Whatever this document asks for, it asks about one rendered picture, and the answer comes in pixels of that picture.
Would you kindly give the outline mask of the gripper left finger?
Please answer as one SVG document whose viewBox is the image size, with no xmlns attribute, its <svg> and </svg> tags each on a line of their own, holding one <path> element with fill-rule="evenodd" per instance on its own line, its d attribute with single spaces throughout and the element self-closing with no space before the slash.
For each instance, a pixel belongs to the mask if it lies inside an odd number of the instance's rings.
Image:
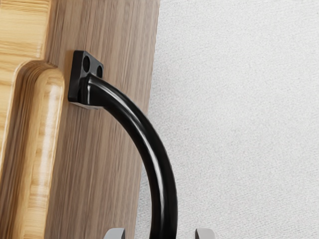
<svg viewBox="0 0 319 239">
<path fill-rule="evenodd" d="M 125 239 L 125 234 L 124 228 L 111 228 L 104 235 L 104 239 Z"/>
</svg>

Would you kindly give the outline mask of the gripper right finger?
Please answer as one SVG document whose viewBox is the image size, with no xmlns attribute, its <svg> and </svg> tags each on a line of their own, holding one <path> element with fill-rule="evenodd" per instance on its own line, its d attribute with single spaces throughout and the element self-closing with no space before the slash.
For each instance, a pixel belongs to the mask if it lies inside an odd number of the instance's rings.
<svg viewBox="0 0 319 239">
<path fill-rule="evenodd" d="M 208 228 L 197 228 L 195 230 L 195 239 L 215 239 L 215 232 Z"/>
</svg>

